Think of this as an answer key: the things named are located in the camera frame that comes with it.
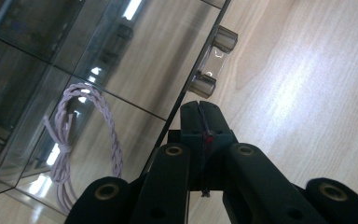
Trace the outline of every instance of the metal bolt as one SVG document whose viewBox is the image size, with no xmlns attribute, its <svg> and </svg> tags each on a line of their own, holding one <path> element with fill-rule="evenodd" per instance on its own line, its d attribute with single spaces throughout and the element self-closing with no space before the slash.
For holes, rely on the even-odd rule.
<svg viewBox="0 0 358 224">
<path fill-rule="evenodd" d="M 95 198 L 98 200 L 104 201 L 116 197 L 118 195 L 120 188 L 115 183 L 107 183 L 101 185 L 95 190 Z"/>
<path fill-rule="evenodd" d="M 244 156 L 252 156 L 253 154 L 255 154 L 255 150 L 251 147 L 239 146 L 238 151 Z"/>
<path fill-rule="evenodd" d="M 322 195 L 337 202 L 345 202 L 348 200 L 348 195 L 344 192 L 344 190 L 331 184 L 322 183 L 319 187 L 319 191 Z"/>
<path fill-rule="evenodd" d="M 169 147 L 165 149 L 165 153 L 167 153 L 170 156 L 178 156 L 183 153 L 183 150 L 179 147 Z"/>
</svg>

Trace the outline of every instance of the white cable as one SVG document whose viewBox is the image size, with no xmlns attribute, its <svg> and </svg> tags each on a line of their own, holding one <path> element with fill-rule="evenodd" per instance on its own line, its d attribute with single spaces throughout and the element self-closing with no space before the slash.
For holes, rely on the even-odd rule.
<svg viewBox="0 0 358 224">
<path fill-rule="evenodd" d="M 69 211 L 74 205 L 73 200 L 77 200 L 75 191 L 72 187 L 69 165 L 69 155 L 72 146 L 69 146 L 68 136 L 71 131 L 73 114 L 67 115 L 65 108 L 72 97 L 78 96 L 87 97 L 87 99 L 92 101 L 103 114 L 103 118 L 109 126 L 109 131 L 112 137 L 113 176 L 121 177 L 121 170 L 123 167 L 121 145 L 117 140 L 115 123 L 113 122 L 112 113 L 109 110 L 109 104 L 91 85 L 86 85 L 84 83 L 72 84 L 65 90 L 58 105 L 58 111 L 54 120 L 56 125 L 55 129 L 53 129 L 48 122 L 48 117 L 44 116 L 45 126 L 48 129 L 51 138 L 58 144 L 60 149 L 60 154 L 51 167 L 50 177 L 56 184 L 57 204 L 65 214 L 69 214 Z"/>
</svg>

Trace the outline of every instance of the wooden floor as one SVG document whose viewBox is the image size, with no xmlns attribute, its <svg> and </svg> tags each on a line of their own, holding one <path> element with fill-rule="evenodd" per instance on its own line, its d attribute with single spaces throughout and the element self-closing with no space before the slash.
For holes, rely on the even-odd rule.
<svg viewBox="0 0 358 224">
<path fill-rule="evenodd" d="M 208 101 L 239 141 L 300 187 L 324 176 L 358 192 L 358 1 L 233 0 L 222 24 L 240 38 Z M 0 223 L 52 222 L 10 199 L 4 211 Z M 192 193 L 189 222 L 228 223 L 221 194 Z"/>
</svg>

